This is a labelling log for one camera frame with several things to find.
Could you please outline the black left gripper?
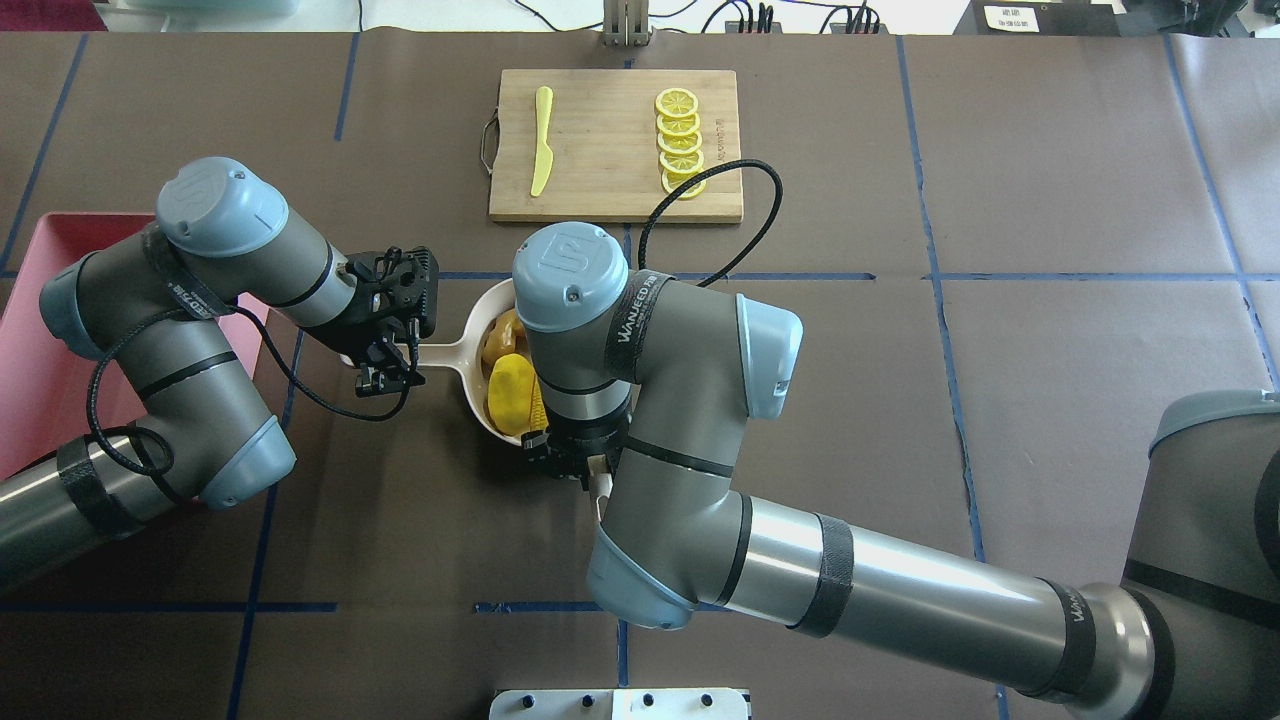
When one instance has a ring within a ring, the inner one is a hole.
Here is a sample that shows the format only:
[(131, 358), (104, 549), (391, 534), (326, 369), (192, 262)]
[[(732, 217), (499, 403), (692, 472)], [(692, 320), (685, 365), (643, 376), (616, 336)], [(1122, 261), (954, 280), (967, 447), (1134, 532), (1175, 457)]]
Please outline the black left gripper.
[(356, 352), (356, 396), (406, 393), (426, 379), (419, 373), (419, 342), (436, 329), (439, 263), (425, 246), (357, 252), (346, 261), (355, 293), (344, 324), (366, 331), (393, 328)]

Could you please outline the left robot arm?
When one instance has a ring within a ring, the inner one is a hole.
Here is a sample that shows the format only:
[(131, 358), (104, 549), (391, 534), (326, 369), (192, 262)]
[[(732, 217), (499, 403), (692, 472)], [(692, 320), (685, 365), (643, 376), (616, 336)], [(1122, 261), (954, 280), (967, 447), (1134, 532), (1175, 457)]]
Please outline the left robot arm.
[(439, 265), (424, 246), (347, 255), (232, 158), (168, 181), (155, 218), (42, 287), (51, 336), (93, 363), (87, 432), (3, 487), (3, 589), (198, 501), (233, 509), (296, 455), (220, 320), (248, 295), (358, 369), (356, 395), (402, 409), (425, 379)]

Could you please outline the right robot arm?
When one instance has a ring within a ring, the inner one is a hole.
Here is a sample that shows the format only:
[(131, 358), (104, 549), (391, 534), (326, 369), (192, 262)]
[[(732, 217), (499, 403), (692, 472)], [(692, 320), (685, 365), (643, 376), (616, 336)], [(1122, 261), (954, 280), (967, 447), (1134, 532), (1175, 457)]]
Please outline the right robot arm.
[(1215, 281), (632, 270), (585, 223), (512, 270), (550, 427), (623, 425), (589, 585), (704, 605), (1078, 717), (1277, 714), (1277, 393)]

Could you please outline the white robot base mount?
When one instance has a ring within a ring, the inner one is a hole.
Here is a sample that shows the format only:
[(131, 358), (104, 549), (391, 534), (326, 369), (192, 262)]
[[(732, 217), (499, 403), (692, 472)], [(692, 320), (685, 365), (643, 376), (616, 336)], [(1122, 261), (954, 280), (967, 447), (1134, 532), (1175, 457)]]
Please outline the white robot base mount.
[(750, 693), (728, 687), (511, 689), (489, 719), (751, 719)]

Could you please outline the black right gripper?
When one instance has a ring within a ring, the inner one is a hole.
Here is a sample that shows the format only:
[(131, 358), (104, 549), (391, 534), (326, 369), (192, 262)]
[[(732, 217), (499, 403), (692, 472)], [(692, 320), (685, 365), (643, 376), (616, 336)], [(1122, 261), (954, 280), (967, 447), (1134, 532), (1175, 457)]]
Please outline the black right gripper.
[(548, 427), (524, 433), (522, 451), (536, 474), (577, 480), (582, 489), (588, 489), (593, 474), (590, 459), (603, 457), (603, 469), (599, 471), (616, 471), (627, 434), (628, 420), (588, 428), (584, 434), (557, 432)]

